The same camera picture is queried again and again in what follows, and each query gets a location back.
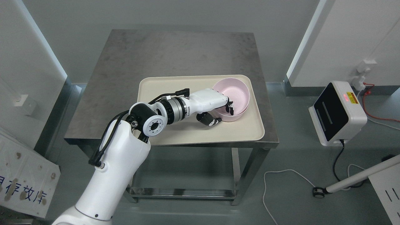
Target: floor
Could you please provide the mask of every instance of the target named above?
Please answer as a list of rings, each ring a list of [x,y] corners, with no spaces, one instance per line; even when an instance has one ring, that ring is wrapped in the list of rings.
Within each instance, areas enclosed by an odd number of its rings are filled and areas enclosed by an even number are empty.
[[[265,171],[294,169],[316,186],[335,183],[332,163],[340,147],[323,147],[312,125],[308,107],[316,97],[285,97],[281,83],[267,83],[280,144],[268,154],[243,201],[230,206],[225,201],[122,198],[114,224],[274,224],[262,203]],[[392,96],[369,96],[368,110],[383,117],[400,118],[400,90]],[[49,158],[60,166],[61,177],[45,224],[51,224],[74,205],[92,174],[88,158],[63,139],[73,108],[69,108],[57,133],[56,154]],[[350,163],[364,168],[378,164],[388,154],[400,154],[400,131],[368,121],[351,140],[338,160],[336,171],[345,178]],[[241,168],[251,149],[240,149]],[[233,186],[230,149],[153,148],[141,166],[137,184],[143,187],[222,188]],[[265,202],[280,225],[284,224],[391,224],[372,185],[339,191],[324,199],[312,197],[312,187],[292,172],[268,174]]]

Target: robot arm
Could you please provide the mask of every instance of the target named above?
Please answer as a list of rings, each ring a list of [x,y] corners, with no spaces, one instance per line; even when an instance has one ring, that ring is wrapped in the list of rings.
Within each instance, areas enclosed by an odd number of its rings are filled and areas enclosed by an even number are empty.
[[[161,95],[150,103],[138,102],[114,117],[103,134],[99,150],[89,160],[95,172],[88,186],[76,205],[62,213],[53,225],[111,225],[129,181],[150,151],[148,138],[158,135],[166,125],[193,114],[203,124],[215,125],[220,118],[213,118],[207,112],[220,107],[233,114],[233,102],[227,96],[209,88],[189,95],[189,89],[184,89]],[[138,138],[133,130],[141,131]]]

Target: beige tray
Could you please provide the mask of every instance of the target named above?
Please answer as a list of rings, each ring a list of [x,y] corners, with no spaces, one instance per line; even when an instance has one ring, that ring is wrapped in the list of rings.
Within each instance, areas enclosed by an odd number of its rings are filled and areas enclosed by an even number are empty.
[[[138,102],[149,102],[163,93],[190,88],[193,93],[212,88],[218,81],[234,77],[243,81],[250,90],[250,102],[244,115],[234,122],[221,122],[207,127],[191,115],[182,121],[167,125],[159,135],[150,137],[152,145],[184,145],[198,143],[257,141],[265,133],[250,79],[243,75],[148,77],[139,84]]]

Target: bowl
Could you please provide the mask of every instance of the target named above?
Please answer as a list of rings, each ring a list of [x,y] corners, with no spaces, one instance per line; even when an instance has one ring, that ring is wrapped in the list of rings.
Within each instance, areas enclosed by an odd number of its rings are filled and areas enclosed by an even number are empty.
[[[233,122],[233,121],[238,120],[240,117],[242,117],[244,115],[244,112],[246,111],[246,109],[243,110],[243,112],[241,112],[239,114],[236,114],[236,115],[234,114],[233,116],[231,114],[226,113],[226,111],[225,111],[225,113],[221,113],[220,111],[218,111],[216,109],[214,109],[212,112],[215,117],[220,117],[222,119],[222,121],[224,121],[224,122]]]
[[[239,119],[246,111],[250,101],[250,91],[245,83],[236,78],[225,78],[218,81],[212,88],[219,93],[228,96],[233,101],[234,114],[226,112],[225,107],[215,109],[214,112],[225,122]]]

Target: black cable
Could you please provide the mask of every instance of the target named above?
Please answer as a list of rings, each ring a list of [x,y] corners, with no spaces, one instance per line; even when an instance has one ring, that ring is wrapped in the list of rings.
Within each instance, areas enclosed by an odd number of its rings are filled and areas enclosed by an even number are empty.
[[[175,93],[160,94],[160,95],[157,96],[155,99],[151,100],[151,101],[149,102],[149,104],[154,104],[159,98],[164,97],[164,96],[169,96],[169,95],[171,95],[171,96],[184,95],[185,97],[189,97],[189,93],[190,93],[189,88],[185,88],[185,89],[182,89],[182,90],[178,90],[178,91],[176,91]]]
[[[338,161],[339,156],[342,154],[342,152],[343,152],[343,150],[344,150],[344,140],[343,140],[343,139],[340,139],[340,143],[342,143],[343,148],[342,148],[342,150],[339,152],[339,154],[336,156],[336,159],[335,159],[335,161],[333,162],[333,166],[332,166],[333,175],[335,176],[336,180],[338,180],[338,181],[341,181],[341,180],[340,180],[339,177],[336,175],[335,166],[336,166],[336,162]],[[359,185],[355,185],[355,186],[351,185],[350,187],[352,187],[352,188],[361,187],[361,186],[364,184],[364,182],[365,182],[365,180],[363,180],[363,181],[361,182],[361,184],[359,184]]]
[[[110,137],[108,138],[108,140],[107,140],[107,142],[105,143],[105,145],[103,146],[103,148],[102,148],[100,151],[95,151],[95,152],[93,153],[92,157],[89,159],[89,164],[90,164],[90,165],[93,165],[93,166],[96,166],[96,167],[100,167],[100,166],[101,166],[100,159],[101,159],[101,157],[103,156],[104,152],[106,151],[108,145],[110,144],[110,142],[111,142],[111,140],[112,140],[112,138],[113,138],[113,136],[114,136],[114,134],[115,134],[115,132],[116,132],[116,130],[117,130],[117,128],[118,128],[119,123],[121,122],[121,120],[122,120],[122,118],[124,117],[124,115],[127,114],[128,112],[129,112],[129,110],[126,110],[126,111],[124,111],[124,112],[122,112],[122,113],[120,113],[120,114],[114,116],[114,118],[112,118],[112,120],[108,123],[106,129],[104,130],[104,133],[103,133],[103,135],[102,135],[102,138],[101,138],[101,140],[100,140],[100,145],[99,145],[98,149],[100,149],[101,143],[103,142],[104,136],[106,135],[107,130],[108,130],[108,128],[110,127],[111,123],[112,123],[116,118],[118,118],[118,119],[117,119],[117,122],[115,123],[115,125],[114,125],[114,127],[113,127],[113,129],[112,129],[112,131],[111,131]]]
[[[151,100],[151,101],[149,102],[149,104],[154,104],[159,98],[164,97],[164,96],[168,96],[168,95],[175,95],[175,93],[160,94],[160,95],[157,96],[155,99]]]

